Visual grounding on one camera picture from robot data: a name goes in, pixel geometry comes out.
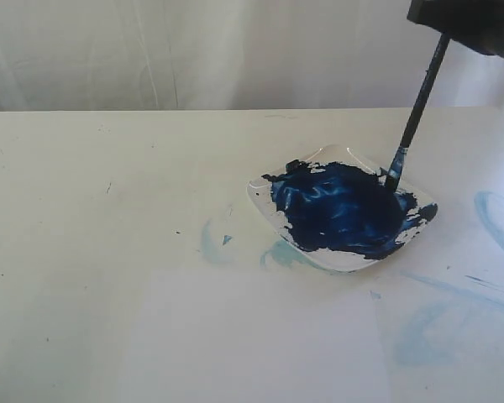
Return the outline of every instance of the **paintbrush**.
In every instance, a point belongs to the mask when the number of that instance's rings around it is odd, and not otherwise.
[[[397,152],[394,155],[390,169],[386,174],[385,187],[391,191],[396,191],[397,186],[400,183],[403,164],[405,162],[405,155],[407,155],[407,150],[411,145],[414,134],[417,131],[423,110],[426,107],[426,103],[428,103],[429,93],[431,92],[433,84],[435,83],[435,79],[437,78],[438,69],[443,62],[444,54],[446,53],[446,49],[448,49],[449,41],[450,38],[446,34],[442,34],[440,39],[438,40],[437,48],[435,49],[435,53],[433,54],[433,58],[431,59],[429,68],[426,72],[426,77],[423,79],[417,100],[414,102],[411,115],[407,120],[407,126],[405,127],[405,131],[403,132],[402,141],[397,148]]]

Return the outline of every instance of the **white plate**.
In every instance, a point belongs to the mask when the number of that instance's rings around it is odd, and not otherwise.
[[[404,180],[389,193],[385,175],[351,149],[329,145],[251,181],[248,194],[312,262],[352,272],[394,253],[437,212],[431,197]]]

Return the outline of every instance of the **table surface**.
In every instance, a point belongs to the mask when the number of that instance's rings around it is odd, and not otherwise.
[[[0,113],[0,402],[504,402],[496,109],[426,111],[404,177],[438,216],[360,272],[245,194],[325,144],[386,166],[407,115]]]

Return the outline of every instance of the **white backdrop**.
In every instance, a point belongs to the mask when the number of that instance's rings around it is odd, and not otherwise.
[[[409,3],[0,0],[0,110],[410,106]],[[431,103],[504,104],[504,60],[452,44]]]

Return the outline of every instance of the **black object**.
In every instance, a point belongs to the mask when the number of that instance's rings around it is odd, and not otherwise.
[[[429,63],[428,72],[426,77],[423,79],[422,86],[420,87],[420,92],[418,93],[417,100],[414,102],[414,107],[412,107],[411,116],[407,120],[407,126],[403,132],[402,141],[397,148],[396,155],[390,165],[388,174],[385,180],[385,187],[391,191],[397,189],[397,185],[400,183],[400,177],[403,171],[403,162],[405,160],[405,155],[407,154],[407,149],[411,145],[412,138],[417,131],[418,124],[420,123],[420,118],[422,117],[423,109],[428,103],[429,93],[433,88],[435,79],[437,78],[438,69],[443,62],[444,54],[446,49],[448,49],[450,38],[447,34],[442,34],[438,40],[437,48],[433,54],[433,58]]]
[[[407,19],[504,58],[504,0],[412,0]]]

